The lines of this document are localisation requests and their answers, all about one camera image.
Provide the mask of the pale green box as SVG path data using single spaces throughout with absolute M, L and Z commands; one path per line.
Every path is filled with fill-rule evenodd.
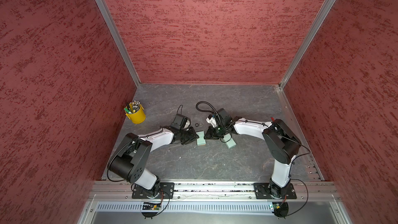
M 204 136 L 205 136 L 204 131 L 199 131 L 199 132 L 197 132 L 197 135 L 198 135 L 197 145 L 198 145 L 198 146 L 204 146 L 204 145 L 206 145 L 206 140 L 205 140 L 205 138 L 204 138 Z

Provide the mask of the pale green lift-off lid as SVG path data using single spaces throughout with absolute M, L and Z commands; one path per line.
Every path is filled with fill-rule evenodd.
M 233 138 L 230 138 L 229 140 L 225 141 L 224 143 L 226 144 L 228 149 L 231 149 L 236 146 L 236 143 L 233 140 Z

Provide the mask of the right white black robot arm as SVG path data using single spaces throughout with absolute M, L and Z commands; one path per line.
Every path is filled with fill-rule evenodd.
M 205 139 L 221 140 L 226 143 L 236 135 L 248 135 L 265 141 L 274 158 L 273 174 L 265 189 L 257 190 L 258 199 L 296 199 L 291 183 L 291 168 L 302 145 L 300 139 L 281 119 L 269 122 L 248 120 L 245 118 L 226 117 L 219 120 L 209 115 L 206 122 L 210 124 Z

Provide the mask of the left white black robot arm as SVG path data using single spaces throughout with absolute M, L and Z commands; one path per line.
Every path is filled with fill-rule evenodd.
M 170 144 L 187 145 L 199 138 L 193 127 L 160 130 L 144 134 L 127 134 L 107 164 L 107 172 L 113 172 L 131 184 L 141 188 L 148 198 L 156 198 L 161 191 L 160 178 L 146 169 L 151 152 Z

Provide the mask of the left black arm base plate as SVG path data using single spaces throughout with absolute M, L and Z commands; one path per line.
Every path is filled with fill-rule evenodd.
M 155 183 L 151 189 L 145 189 L 137 184 L 132 185 L 132 199 L 172 199 L 175 183 Z

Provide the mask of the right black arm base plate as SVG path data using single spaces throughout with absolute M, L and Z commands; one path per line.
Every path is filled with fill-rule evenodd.
M 297 199 L 294 186 L 291 183 L 288 183 L 285 187 L 280 187 L 274 182 L 254 183 L 253 187 L 256 199 L 263 199 L 263 200 Z

